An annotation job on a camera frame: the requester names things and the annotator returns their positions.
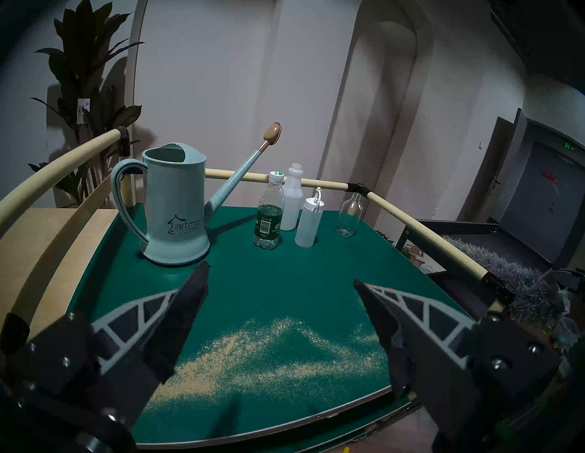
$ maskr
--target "green mat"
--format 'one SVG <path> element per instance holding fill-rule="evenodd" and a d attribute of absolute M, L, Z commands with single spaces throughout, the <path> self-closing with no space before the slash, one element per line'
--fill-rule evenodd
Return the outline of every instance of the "green mat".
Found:
<path fill-rule="evenodd" d="M 142 205 L 130 210 L 144 227 Z M 137 443 L 204 441 L 264 430 L 354 402 L 390 384 L 386 356 L 352 283 L 389 286 L 459 309 L 367 224 L 335 234 L 324 212 L 312 248 L 281 232 L 253 245 L 255 208 L 222 207 L 208 225 L 209 295 L 177 373 L 133 428 Z M 70 310 L 95 320 L 133 299 L 178 288 L 194 265 L 162 267 L 119 217 L 85 270 Z"/>

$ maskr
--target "bottle label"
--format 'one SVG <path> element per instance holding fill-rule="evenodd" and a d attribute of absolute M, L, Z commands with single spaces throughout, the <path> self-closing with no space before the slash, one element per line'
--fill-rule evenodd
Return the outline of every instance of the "bottle label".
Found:
<path fill-rule="evenodd" d="M 276 239 L 280 232 L 280 221 L 282 218 L 282 208 L 274 205 L 261 205 L 258 207 L 254 235 L 262 239 Z"/>

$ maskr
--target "artmark logo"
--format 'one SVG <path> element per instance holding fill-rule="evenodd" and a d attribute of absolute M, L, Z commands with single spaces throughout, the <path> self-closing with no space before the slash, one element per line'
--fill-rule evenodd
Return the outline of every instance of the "artmark logo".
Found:
<path fill-rule="evenodd" d="M 187 219 L 181 219 L 175 214 L 167 224 L 170 225 L 168 227 L 168 234 L 190 233 L 203 225 L 203 217 L 194 220 L 193 222 L 188 222 Z"/>

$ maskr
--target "watering can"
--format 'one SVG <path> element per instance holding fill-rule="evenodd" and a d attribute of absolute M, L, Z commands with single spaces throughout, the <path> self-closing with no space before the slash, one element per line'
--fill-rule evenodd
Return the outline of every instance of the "watering can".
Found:
<path fill-rule="evenodd" d="M 242 164 L 224 185 L 204 203 L 206 156 L 184 143 L 168 143 L 142 153 L 143 161 L 125 159 L 112 170 L 112 193 L 120 217 L 140 239 L 141 251 L 149 260 L 166 265 L 196 261 L 209 250 L 205 224 L 209 222 L 236 184 L 280 137 L 280 124 L 264 133 L 264 143 Z M 142 232 L 122 202 L 120 182 L 127 174 L 144 175 Z"/>

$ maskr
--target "potted plant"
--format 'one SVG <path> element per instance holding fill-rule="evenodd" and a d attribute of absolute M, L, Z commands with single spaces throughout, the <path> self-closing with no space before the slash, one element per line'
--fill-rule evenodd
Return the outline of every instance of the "potted plant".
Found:
<path fill-rule="evenodd" d="M 111 2 L 94 11 L 90 0 L 81 0 L 75 11 L 65 10 L 62 21 L 54 20 L 55 30 L 63 42 L 63 50 L 48 47 L 36 51 L 49 56 L 49 68 L 59 82 L 61 97 L 57 100 L 57 106 L 50 106 L 38 98 L 31 99 L 45 104 L 63 118 L 73 131 L 77 146 L 82 143 L 82 127 L 87 132 L 87 139 L 90 139 L 118 126 L 130 126 L 142 111 L 142 106 L 139 105 L 118 107 L 114 85 L 103 87 L 100 91 L 104 65 L 121 52 L 143 44 L 135 42 L 120 47 L 128 41 L 125 39 L 109 49 L 113 34 L 130 15 L 110 16 L 111 12 Z M 90 108 L 81 108 L 82 124 L 78 124 L 77 120 L 78 99 L 90 99 Z M 91 193 L 89 180 L 95 189 L 108 176 L 112 160 L 118 157 L 118 146 L 112 145 L 100 152 L 99 165 L 85 162 L 55 187 L 71 195 L 75 200 L 73 204 L 79 206 Z M 34 171 L 45 165 L 46 162 L 39 165 L 29 164 Z"/>

